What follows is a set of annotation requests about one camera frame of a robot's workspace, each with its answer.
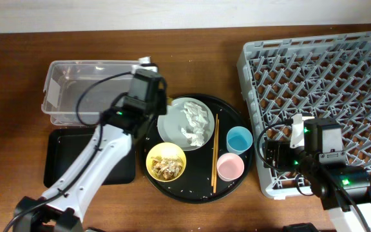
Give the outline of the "white napkin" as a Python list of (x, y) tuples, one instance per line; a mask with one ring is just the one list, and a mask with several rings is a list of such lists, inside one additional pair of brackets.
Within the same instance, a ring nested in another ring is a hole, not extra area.
[(206, 119), (207, 112), (194, 102), (185, 102), (184, 109), (181, 112), (185, 113), (186, 119), (192, 129), (192, 132), (189, 133), (185, 128), (181, 128), (182, 134), (191, 146), (202, 146), (204, 144), (204, 127), (209, 123)]

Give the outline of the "food scraps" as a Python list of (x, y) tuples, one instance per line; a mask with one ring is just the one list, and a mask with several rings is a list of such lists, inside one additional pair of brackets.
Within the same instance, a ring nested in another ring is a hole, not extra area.
[(152, 157), (151, 170), (159, 180), (173, 180), (183, 170), (184, 163), (179, 157)]

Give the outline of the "yellow bowl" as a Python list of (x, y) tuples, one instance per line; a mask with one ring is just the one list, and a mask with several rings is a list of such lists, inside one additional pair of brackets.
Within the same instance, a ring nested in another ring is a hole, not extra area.
[[(155, 176), (155, 174), (151, 170), (151, 163), (152, 163), (151, 158), (152, 157), (179, 157), (179, 158), (182, 159), (182, 161), (184, 163), (183, 170), (181, 171), (179, 176), (177, 176), (177, 178), (175, 178), (173, 180), (169, 180), (169, 181), (159, 180), (159, 179), (157, 179), (157, 177)], [(171, 182), (171, 181), (174, 181), (174, 180), (178, 179), (183, 174), (183, 172), (185, 171), (186, 164), (187, 164), (187, 161), (186, 161), (186, 155), (185, 155), (184, 151), (179, 146), (177, 146), (176, 144), (173, 144), (173, 143), (170, 143), (170, 142), (163, 142), (163, 143), (157, 144), (156, 146), (152, 147), (151, 150), (148, 152), (147, 157), (146, 157), (147, 172), (155, 180), (160, 181), (160, 182)]]

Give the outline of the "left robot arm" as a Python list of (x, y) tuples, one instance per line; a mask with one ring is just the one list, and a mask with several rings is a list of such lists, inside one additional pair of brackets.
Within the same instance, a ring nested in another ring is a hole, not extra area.
[(5, 231), (82, 231), (93, 197), (112, 169), (167, 112), (167, 82), (154, 64), (134, 66), (128, 92), (93, 124), (95, 132), (66, 172), (37, 200), (24, 197)]

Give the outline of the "blue cup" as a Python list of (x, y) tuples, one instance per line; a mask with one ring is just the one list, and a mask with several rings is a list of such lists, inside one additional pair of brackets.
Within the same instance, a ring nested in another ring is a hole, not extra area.
[(229, 153), (240, 155), (253, 144), (252, 133), (243, 126), (235, 126), (227, 132), (226, 146)]

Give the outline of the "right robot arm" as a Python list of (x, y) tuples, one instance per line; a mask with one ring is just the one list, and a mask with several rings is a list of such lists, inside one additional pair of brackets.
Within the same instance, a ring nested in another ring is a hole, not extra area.
[(302, 114), (280, 124), (291, 127), (291, 138), (269, 140), (267, 132), (275, 125), (267, 126), (256, 142), (263, 165), (304, 177), (336, 231), (371, 231), (371, 177), (364, 168), (348, 164), (341, 125)]

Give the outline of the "pink cup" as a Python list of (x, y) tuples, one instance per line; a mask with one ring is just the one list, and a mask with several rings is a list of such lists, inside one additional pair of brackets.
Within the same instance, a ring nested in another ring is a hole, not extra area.
[(225, 182), (240, 178), (244, 172), (244, 161), (234, 153), (224, 153), (217, 160), (217, 174)]

